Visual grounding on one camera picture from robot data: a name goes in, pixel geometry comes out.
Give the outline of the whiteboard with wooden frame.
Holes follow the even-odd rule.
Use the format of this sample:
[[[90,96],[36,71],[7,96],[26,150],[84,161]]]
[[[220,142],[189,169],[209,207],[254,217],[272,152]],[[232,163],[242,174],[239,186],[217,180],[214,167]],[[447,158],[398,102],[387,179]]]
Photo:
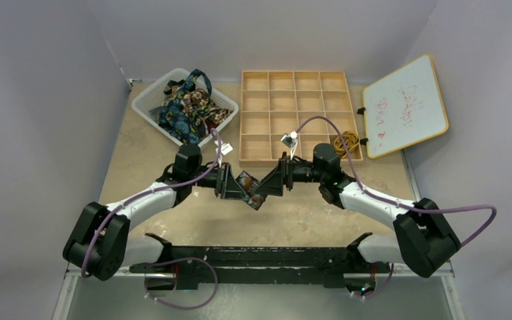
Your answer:
[[[367,156],[379,158],[447,132],[433,56],[424,54],[362,93]]]

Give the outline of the brown floral tie pile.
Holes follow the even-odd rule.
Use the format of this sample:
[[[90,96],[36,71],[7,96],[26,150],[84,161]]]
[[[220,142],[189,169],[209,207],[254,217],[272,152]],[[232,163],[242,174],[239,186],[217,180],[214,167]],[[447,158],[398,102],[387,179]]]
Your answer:
[[[171,98],[180,90],[185,80],[169,81],[163,90],[166,94],[162,104],[149,111],[151,118],[169,132],[171,136],[182,139],[185,137],[184,133],[179,132],[179,128],[183,128],[179,122],[185,122],[189,129],[188,136],[196,136],[194,141],[201,140],[210,134],[210,130],[218,127],[224,120],[232,115],[232,110],[218,106],[205,89],[196,88],[194,85],[192,89],[187,89],[180,106],[182,114],[178,116],[178,120],[168,122],[168,120],[161,121],[161,111],[168,108]]]

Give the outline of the blue floral tie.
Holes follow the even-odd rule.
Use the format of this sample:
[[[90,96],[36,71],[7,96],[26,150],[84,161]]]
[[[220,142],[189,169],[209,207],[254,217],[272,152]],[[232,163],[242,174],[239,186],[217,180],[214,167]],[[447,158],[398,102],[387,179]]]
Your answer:
[[[190,74],[187,76],[186,79],[182,79],[182,80],[185,80],[185,83],[182,84],[180,90],[178,90],[178,92],[172,96],[171,102],[170,102],[168,108],[164,108],[161,111],[161,118],[160,118],[161,121],[165,121],[164,119],[166,119],[166,120],[168,120],[168,122],[172,123],[175,120],[178,120],[179,115],[183,115],[182,111],[181,111],[182,108],[180,106],[180,100],[182,100],[186,90],[192,89],[194,85],[198,89],[199,88],[205,89],[211,97],[212,84],[211,84],[208,76],[206,76],[206,74],[204,72],[202,72],[201,70],[194,69],[192,72],[190,72]],[[203,138],[201,140],[194,141],[196,136],[192,136],[192,137],[188,136],[189,129],[186,126],[186,123],[179,122],[179,124],[183,126],[183,128],[181,128],[181,127],[179,128],[179,132],[184,133],[185,137],[182,137],[182,139],[179,139],[176,137],[174,137],[174,138],[176,138],[180,142],[182,142],[184,144],[197,145],[204,139]]]

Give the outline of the white plastic basket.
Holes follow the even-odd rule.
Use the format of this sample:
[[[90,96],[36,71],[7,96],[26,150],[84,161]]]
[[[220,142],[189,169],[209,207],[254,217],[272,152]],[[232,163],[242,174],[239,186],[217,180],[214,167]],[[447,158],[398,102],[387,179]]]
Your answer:
[[[200,69],[176,68],[148,86],[132,109],[177,145],[204,147],[211,131],[222,131],[239,106],[213,87]]]

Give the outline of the wooden compartment tray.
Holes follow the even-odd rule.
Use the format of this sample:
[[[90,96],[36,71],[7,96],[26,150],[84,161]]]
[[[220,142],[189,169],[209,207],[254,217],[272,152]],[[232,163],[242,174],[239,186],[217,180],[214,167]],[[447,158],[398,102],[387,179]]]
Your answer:
[[[239,163],[275,166],[288,151],[282,136],[300,124],[295,154],[305,159],[337,131],[358,134],[347,78],[342,71],[243,71]]]

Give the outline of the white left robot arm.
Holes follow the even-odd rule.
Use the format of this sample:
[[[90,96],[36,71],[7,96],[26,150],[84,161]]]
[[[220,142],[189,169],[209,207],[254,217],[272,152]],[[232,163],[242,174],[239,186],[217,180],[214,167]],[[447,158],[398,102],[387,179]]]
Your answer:
[[[237,177],[231,165],[214,160],[204,165],[196,145],[183,145],[162,176],[145,190],[108,205],[84,206],[63,248],[64,260],[81,268],[84,277],[110,279],[126,262],[129,232],[164,210],[182,203],[194,186],[213,189],[221,199],[252,203],[257,181],[247,172]]]

